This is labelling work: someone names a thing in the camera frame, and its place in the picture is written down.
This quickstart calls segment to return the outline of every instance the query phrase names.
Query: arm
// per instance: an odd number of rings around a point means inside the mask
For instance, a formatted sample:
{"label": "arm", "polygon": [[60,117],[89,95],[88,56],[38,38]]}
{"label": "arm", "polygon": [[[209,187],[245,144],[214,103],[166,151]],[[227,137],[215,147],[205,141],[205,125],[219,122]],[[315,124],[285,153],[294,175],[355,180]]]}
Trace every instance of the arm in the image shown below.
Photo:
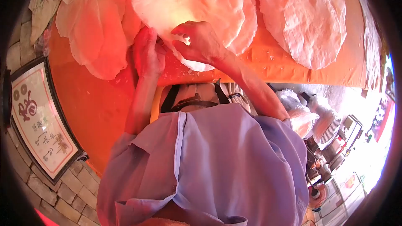
{"label": "arm", "polygon": [[243,61],[228,51],[207,22],[178,25],[172,34],[190,37],[190,45],[174,40],[174,47],[185,59],[210,64],[226,73],[246,93],[259,115],[285,120],[288,113],[275,93]]}
{"label": "arm", "polygon": [[166,50],[156,42],[157,37],[153,28],[143,28],[134,41],[133,57],[139,79],[125,123],[124,131],[129,134],[138,135],[149,125],[156,85],[165,68]]}

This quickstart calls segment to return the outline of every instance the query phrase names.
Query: hand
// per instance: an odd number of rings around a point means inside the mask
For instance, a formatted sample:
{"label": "hand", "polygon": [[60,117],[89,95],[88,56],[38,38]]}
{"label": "hand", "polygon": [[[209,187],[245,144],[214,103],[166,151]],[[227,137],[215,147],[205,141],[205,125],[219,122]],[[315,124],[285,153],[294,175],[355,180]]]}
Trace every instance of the hand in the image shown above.
{"label": "hand", "polygon": [[216,67],[226,57],[229,51],[216,36],[210,23],[187,21],[175,27],[172,34],[190,37],[190,45],[174,40],[173,46],[187,60],[210,64]]}
{"label": "hand", "polygon": [[165,69],[165,54],[168,50],[162,40],[158,41],[154,28],[144,27],[134,40],[134,64],[139,77],[161,76]]}

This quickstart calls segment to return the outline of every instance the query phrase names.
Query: light purple shirt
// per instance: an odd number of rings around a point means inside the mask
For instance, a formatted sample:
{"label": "light purple shirt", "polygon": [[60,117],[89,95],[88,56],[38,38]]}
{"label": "light purple shirt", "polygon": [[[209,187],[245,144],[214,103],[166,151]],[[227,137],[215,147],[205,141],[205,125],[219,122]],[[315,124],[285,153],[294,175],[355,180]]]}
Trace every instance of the light purple shirt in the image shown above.
{"label": "light purple shirt", "polygon": [[98,217],[133,225],[173,199],[209,225],[299,226],[309,202],[305,167],[305,144],[286,123],[240,104],[164,113],[113,146]]}

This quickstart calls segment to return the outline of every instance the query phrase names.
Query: plastic bag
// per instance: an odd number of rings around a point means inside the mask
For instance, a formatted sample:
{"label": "plastic bag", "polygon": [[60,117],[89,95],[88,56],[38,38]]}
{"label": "plastic bag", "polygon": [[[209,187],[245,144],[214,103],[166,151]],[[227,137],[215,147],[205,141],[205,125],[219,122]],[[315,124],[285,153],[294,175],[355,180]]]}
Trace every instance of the plastic bag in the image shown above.
{"label": "plastic bag", "polygon": [[288,112],[296,108],[304,108],[299,101],[298,95],[291,89],[286,88],[282,91],[276,91],[275,94]]}
{"label": "plastic bag", "polygon": [[306,138],[311,131],[315,121],[320,117],[316,113],[311,113],[309,108],[296,108],[288,112],[293,130],[301,137]]}
{"label": "plastic bag", "polygon": [[319,148],[324,149],[329,143],[332,142],[334,137],[336,136],[336,132],[338,132],[339,126],[334,127],[334,133],[331,138],[326,138],[323,140],[323,135],[329,128],[329,126],[337,119],[340,119],[338,113],[332,109],[332,107],[328,104],[328,99],[323,96],[314,95],[310,98],[308,102],[308,107],[311,112],[314,112],[320,116],[317,122],[313,127],[313,138],[314,141],[318,144]]}
{"label": "plastic bag", "polygon": [[320,116],[316,113],[311,113],[310,109],[300,102],[298,95],[291,89],[277,91],[276,95],[290,116],[293,130],[301,138],[305,138]]}

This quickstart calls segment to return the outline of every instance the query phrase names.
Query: person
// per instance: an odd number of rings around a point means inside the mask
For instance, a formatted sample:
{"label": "person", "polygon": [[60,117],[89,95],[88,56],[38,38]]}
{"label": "person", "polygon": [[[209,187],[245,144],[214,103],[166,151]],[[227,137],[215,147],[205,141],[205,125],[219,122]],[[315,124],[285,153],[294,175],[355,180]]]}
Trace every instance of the person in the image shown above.
{"label": "person", "polygon": [[[173,46],[185,59],[231,77],[258,115],[219,98],[218,85],[206,89],[212,92],[206,100],[200,94],[189,100],[198,90],[180,94],[180,87],[167,93],[165,112],[150,124],[167,49],[153,28],[143,28],[134,42],[139,79],[125,132],[99,185],[100,223],[301,225],[309,202],[306,146],[275,93],[219,42],[209,23],[188,21],[172,34],[189,37],[190,45],[174,40]],[[197,108],[183,111],[191,106]]]}

